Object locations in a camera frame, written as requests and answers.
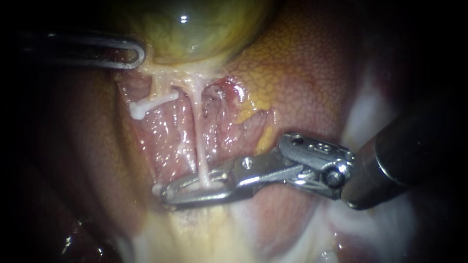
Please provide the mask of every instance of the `white fibrous tissue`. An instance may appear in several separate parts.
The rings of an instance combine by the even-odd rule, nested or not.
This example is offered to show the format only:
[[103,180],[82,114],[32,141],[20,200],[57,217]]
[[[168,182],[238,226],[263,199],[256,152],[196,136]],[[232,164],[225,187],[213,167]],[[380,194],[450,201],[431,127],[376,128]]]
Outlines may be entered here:
[[179,98],[179,93],[171,93],[164,96],[159,96],[150,99],[149,97],[141,99],[139,102],[130,102],[128,108],[130,115],[135,120],[142,120],[146,116],[146,113],[155,107]]

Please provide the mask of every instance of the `white adhesion band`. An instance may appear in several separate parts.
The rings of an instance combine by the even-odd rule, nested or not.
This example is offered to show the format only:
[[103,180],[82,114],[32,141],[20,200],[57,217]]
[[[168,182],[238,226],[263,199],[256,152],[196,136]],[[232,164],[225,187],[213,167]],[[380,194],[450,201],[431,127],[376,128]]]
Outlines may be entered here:
[[171,93],[161,97],[149,99],[148,97],[141,99],[139,102],[130,102],[128,108],[130,115],[135,120],[142,120],[146,116],[146,113],[151,109],[171,100],[179,98],[179,93]]

